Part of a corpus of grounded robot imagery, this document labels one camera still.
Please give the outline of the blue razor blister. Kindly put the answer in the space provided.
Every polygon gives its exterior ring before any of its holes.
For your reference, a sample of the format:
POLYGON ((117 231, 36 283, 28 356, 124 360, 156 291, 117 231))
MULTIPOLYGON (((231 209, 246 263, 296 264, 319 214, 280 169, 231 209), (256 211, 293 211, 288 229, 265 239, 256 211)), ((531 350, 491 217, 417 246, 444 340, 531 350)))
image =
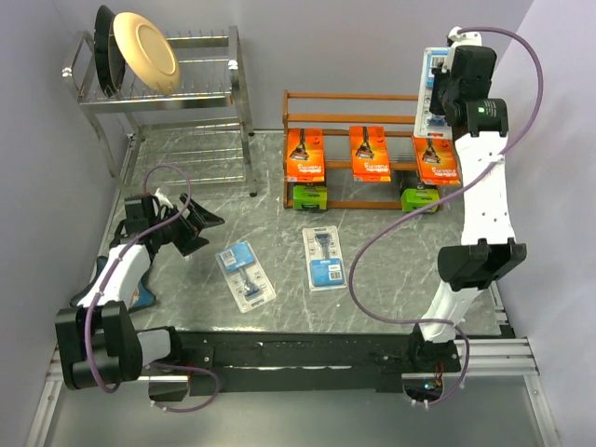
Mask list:
POLYGON ((217 252, 215 260, 241 313, 276 299, 276 291, 248 241, 217 252))
POLYGON ((302 236, 309 289, 327 291, 345 288, 345 264, 337 227, 304 228, 302 236))
POLYGON ((447 47, 428 47, 423 53, 422 73, 418 89, 418 100, 413 128, 413 136, 426 139, 452 138, 451 127, 444 115, 436 115, 430 110, 435 75, 432 70, 446 62, 447 47))

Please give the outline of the orange Fusion5 razor box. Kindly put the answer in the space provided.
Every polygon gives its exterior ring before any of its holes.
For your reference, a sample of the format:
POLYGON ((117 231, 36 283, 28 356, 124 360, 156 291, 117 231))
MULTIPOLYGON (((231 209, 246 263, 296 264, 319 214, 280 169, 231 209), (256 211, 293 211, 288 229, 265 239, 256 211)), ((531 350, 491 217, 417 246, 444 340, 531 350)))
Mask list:
POLYGON ((422 183, 459 185, 460 173, 451 140, 413 137, 413 149, 422 183))

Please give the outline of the green black razor box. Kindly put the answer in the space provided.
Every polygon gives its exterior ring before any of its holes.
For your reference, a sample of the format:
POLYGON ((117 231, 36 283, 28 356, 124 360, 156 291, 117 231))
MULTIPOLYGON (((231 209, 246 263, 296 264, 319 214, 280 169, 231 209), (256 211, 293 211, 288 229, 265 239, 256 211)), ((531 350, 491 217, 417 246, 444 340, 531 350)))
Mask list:
POLYGON ((292 207, 295 210, 326 210, 328 189, 324 185, 296 184, 292 188, 292 207))
POLYGON ((399 171, 400 203, 404 212, 412 212, 440 199, 438 187, 420 181, 415 171, 399 171))

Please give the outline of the orange razor box back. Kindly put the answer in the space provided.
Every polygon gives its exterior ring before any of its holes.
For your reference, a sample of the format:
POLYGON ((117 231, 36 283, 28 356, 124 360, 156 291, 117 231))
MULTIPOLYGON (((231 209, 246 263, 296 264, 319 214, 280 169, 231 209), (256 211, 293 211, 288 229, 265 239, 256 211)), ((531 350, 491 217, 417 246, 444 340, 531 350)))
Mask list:
POLYGON ((356 182, 390 183, 391 168, 383 127, 349 129, 352 176, 356 182))

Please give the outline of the wooden two-tier shelf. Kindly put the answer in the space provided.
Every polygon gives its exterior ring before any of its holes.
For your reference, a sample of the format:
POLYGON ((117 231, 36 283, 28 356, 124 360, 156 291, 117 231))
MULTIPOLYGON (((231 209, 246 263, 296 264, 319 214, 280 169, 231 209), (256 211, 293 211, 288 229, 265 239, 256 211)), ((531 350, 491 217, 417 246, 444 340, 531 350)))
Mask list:
MULTIPOLYGON (((290 111, 290 100, 305 101, 351 101, 351 102, 413 102, 417 103, 417 96, 403 94, 366 94, 366 93, 325 93, 325 92, 298 92, 285 89, 283 92, 282 123, 284 133, 283 149, 284 157, 288 153, 288 132, 289 124, 323 125, 333 124, 343 126, 340 129, 322 129, 324 136, 347 137, 349 135, 346 126, 351 125, 378 125, 378 126, 409 126, 411 130, 389 130, 386 132, 388 138, 408 138, 413 136, 414 115, 379 115, 379 114, 348 114, 348 113, 293 113, 290 111)), ((351 168, 349 160, 327 159, 326 169, 348 169, 351 168)), ((397 171, 415 171, 414 162, 390 161, 390 167, 397 171)), ((283 181, 283 208, 293 209, 293 186, 287 179, 283 181)), ((399 198, 386 201, 370 200, 331 200, 328 198, 327 210, 402 210, 399 198)))

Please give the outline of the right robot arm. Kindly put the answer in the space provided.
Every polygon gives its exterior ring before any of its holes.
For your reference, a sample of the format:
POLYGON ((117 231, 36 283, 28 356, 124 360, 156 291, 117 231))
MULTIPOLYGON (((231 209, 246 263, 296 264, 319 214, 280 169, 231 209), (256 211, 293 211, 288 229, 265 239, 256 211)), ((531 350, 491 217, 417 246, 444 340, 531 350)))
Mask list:
POLYGON ((424 51, 414 134, 451 138, 464 191, 464 224, 459 244, 439 251, 440 285, 410 336, 407 358, 417 371, 457 358, 456 325, 479 295, 527 255, 508 215, 502 154, 508 109, 504 100, 489 95, 495 63, 489 47, 424 51))

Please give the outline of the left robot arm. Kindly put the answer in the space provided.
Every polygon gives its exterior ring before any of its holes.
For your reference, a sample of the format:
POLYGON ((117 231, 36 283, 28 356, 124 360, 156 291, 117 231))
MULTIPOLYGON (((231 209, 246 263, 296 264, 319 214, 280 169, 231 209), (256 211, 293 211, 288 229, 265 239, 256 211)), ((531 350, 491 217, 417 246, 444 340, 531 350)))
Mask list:
POLYGON ((180 200, 175 206, 160 192, 127 198, 103 269, 75 305, 58 312, 55 331, 68 388, 99 386, 112 393, 151 363, 166 374, 182 368, 185 352, 176 330, 137 331, 129 312, 162 247, 171 244, 188 256, 208 245, 202 230, 225 222, 187 194, 180 200))

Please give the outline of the blue star-shaped dish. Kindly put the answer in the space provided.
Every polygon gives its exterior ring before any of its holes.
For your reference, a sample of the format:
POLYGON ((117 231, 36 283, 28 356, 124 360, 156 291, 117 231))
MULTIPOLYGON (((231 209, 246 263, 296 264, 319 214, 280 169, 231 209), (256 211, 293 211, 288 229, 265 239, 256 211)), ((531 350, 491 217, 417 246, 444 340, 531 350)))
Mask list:
MULTIPOLYGON (((88 295, 93 286, 96 284, 107 262, 108 258, 106 256, 102 255, 96 258, 95 272, 92 280, 82 291, 78 292, 71 298, 69 302, 70 307, 78 307, 81 305, 80 302, 88 295)), ((142 275, 142 278, 140 279, 132 295, 131 301, 129 303, 130 312, 136 312, 145 309, 156 303, 156 295, 149 290, 148 280, 149 271, 146 271, 142 275)))

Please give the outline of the steel dish rack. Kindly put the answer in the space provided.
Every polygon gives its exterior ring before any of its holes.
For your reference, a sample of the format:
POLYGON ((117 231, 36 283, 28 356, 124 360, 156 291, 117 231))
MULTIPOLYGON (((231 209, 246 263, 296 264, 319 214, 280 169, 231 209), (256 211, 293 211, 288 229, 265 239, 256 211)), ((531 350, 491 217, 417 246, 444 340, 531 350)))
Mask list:
POLYGON ((240 167, 240 174, 238 176, 226 174, 220 177, 210 175, 196 181, 198 183, 244 182, 248 186, 249 195, 256 197, 257 179, 254 175, 250 149, 250 138, 254 136, 254 128, 238 28, 229 27, 226 35, 177 36, 169 37, 167 41, 176 53, 186 50, 193 53, 192 58, 179 60, 180 65, 222 63, 224 76, 219 87, 215 90, 210 87, 201 88, 190 75, 185 74, 179 87, 173 93, 165 95, 149 87, 137 89, 136 86, 140 81, 137 75, 133 75, 128 87, 123 86, 113 95, 105 95, 97 99, 95 93, 100 83, 97 77, 97 56, 93 38, 87 31, 75 34, 74 43, 67 53, 61 74, 83 115, 95 131, 110 176, 115 180, 119 190, 129 189, 128 175, 116 168, 108 137, 98 119, 99 115, 121 114, 126 117, 133 130, 131 136, 137 138, 142 138, 153 130, 184 128, 206 130, 213 134, 225 130, 236 132, 240 146, 235 149, 237 156, 234 160, 240 167), (168 113, 227 107, 233 107, 236 114, 229 117, 203 117, 193 121, 160 122, 152 125, 141 125, 135 117, 137 113, 168 113))

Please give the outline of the black plate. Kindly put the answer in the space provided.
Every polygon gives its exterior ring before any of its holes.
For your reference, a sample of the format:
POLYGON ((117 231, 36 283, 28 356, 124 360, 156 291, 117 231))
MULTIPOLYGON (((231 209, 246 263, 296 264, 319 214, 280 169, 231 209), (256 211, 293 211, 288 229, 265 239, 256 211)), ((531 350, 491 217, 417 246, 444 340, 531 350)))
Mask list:
POLYGON ((107 98, 113 97, 122 88, 126 72, 126 61, 115 40, 115 13, 101 5, 96 13, 93 52, 100 88, 107 98))

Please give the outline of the cream plate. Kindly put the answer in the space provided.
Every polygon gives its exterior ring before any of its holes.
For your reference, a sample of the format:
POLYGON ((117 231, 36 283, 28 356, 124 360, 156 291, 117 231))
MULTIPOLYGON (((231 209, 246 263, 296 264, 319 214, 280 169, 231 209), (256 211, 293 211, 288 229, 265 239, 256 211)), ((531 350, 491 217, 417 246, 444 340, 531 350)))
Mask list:
POLYGON ((115 41, 135 75, 159 94, 173 94, 181 83, 181 71, 167 38, 144 16, 133 12, 115 15, 115 41))

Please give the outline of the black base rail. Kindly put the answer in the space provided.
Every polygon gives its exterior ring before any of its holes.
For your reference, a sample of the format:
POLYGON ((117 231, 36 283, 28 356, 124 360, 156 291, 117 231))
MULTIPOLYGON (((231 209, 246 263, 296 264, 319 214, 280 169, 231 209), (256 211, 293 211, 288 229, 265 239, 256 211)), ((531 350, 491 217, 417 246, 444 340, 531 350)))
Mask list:
POLYGON ((420 330, 405 334, 279 332, 136 332, 116 329, 92 337, 92 355, 106 385, 142 374, 179 374, 192 396, 212 392, 289 392, 370 389, 447 396, 444 379, 535 375, 528 342, 472 339, 432 344, 420 330))

